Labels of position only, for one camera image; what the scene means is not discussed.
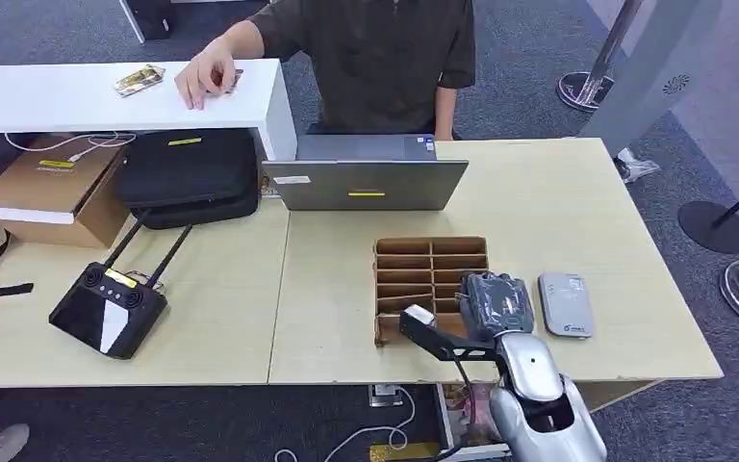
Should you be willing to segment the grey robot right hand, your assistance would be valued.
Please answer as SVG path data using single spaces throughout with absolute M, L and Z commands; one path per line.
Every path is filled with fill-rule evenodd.
M 466 273 L 455 295 L 472 340 L 487 342 L 512 332 L 532 333 L 534 310 L 524 281 L 507 273 Z

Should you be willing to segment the person's right hand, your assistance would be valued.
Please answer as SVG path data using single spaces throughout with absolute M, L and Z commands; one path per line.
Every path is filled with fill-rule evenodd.
M 189 110 L 202 110 L 207 94 L 233 90 L 236 75 L 227 41 L 215 38 L 174 77 L 174 83 Z

